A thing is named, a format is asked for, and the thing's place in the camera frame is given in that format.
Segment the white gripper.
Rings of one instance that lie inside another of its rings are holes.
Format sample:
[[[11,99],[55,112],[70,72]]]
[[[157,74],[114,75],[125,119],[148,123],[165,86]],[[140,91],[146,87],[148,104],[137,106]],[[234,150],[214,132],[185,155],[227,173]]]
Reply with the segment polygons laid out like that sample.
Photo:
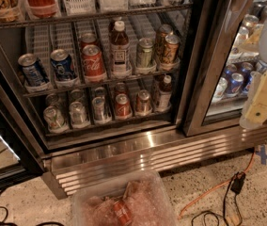
[[[244,129],[255,129],[267,120],[267,72],[255,72],[244,103],[239,124]]]

